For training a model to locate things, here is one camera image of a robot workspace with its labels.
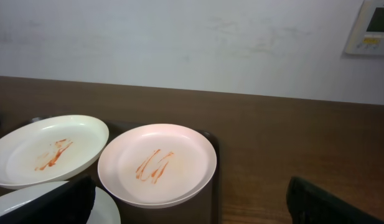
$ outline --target white plate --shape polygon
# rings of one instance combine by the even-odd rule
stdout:
[[[143,208],[165,208],[197,194],[211,179],[217,155],[198,132],[152,124],[123,133],[103,150],[98,163],[105,188]]]
[[[0,186],[21,189],[66,180],[99,158],[108,136],[104,122],[82,115],[21,127],[0,139]]]
[[[59,181],[39,184],[1,196],[0,216],[31,202],[66,182]],[[98,187],[95,189],[95,192],[95,203],[93,204],[87,224],[120,224],[118,208],[113,199]]]

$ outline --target sauce residue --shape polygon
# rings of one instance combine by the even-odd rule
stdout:
[[[157,164],[160,164],[159,168],[156,169],[156,170],[154,170],[151,174],[149,174],[148,177],[146,177],[146,178],[144,179],[144,178],[142,178],[142,176],[143,176],[143,172],[144,172],[146,166],[148,166],[148,164],[149,164],[149,162],[151,161],[151,159],[152,159],[155,155],[157,155],[160,151],[161,151],[160,149],[154,151],[154,152],[153,152],[153,155],[150,156],[150,157],[148,157],[147,159],[145,159],[145,161],[143,161],[143,163],[136,169],[136,178],[137,178],[137,179],[139,179],[139,180],[141,180],[141,181],[144,182],[144,181],[147,181],[148,178],[152,177],[152,181],[151,181],[151,183],[152,183],[152,184],[156,184],[156,183],[157,183],[157,180],[158,180],[158,179],[161,177],[161,175],[164,173],[164,170],[166,169],[166,167],[167,167],[167,165],[168,165],[168,163],[169,163],[169,161],[167,161],[164,165],[162,165],[162,164],[160,164],[160,162],[163,161],[164,159],[166,159],[166,158],[168,158],[168,157],[174,155],[173,152],[168,153],[168,154],[167,154],[166,156],[164,156],[159,162],[157,162]]]
[[[68,149],[71,145],[73,144],[72,141],[63,139],[60,141],[55,142],[54,146],[56,147],[57,151],[54,152],[54,156],[43,166],[41,167],[36,167],[34,170],[44,170],[47,166],[52,167],[53,165],[56,164],[56,161],[59,159],[59,157],[62,155],[62,153]],[[46,152],[39,156],[37,159],[43,159],[49,155],[49,152]]]

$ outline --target tray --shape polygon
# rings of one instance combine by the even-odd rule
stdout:
[[[17,128],[27,124],[49,118],[51,116],[44,116],[34,118],[30,121],[24,122]],[[111,142],[115,137],[133,128],[143,126],[145,124],[129,123],[123,121],[105,121],[109,128],[109,140]],[[190,200],[169,208],[160,209],[145,209],[138,208],[127,203],[122,202],[120,199],[112,196],[117,204],[121,223],[137,223],[137,224],[160,224],[160,223],[209,223],[219,224],[222,222],[221,211],[221,170],[220,170],[220,147],[217,138],[206,131],[196,130],[204,137],[206,137],[212,144],[217,153],[217,168],[210,182]],[[98,161],[93,163],[89,168],[72,177],[74,179],[82,174],[89,174],[96,182],[96,185],[101,189],[107,190],[102,186],[98,176]],[[0,196],[7,192],[0,190]]]

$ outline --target display screen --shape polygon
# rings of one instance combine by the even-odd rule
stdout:
[[[370,21],[367,32],[384,32],[384,8],[378,7],[374,11],[372,20]]]

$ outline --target wooden table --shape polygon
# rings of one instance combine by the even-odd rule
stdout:
[[[0,133],[69,113],[216,134],[224,223],[291,223],[293,175],[384,220],[384,106],[0,77]]]

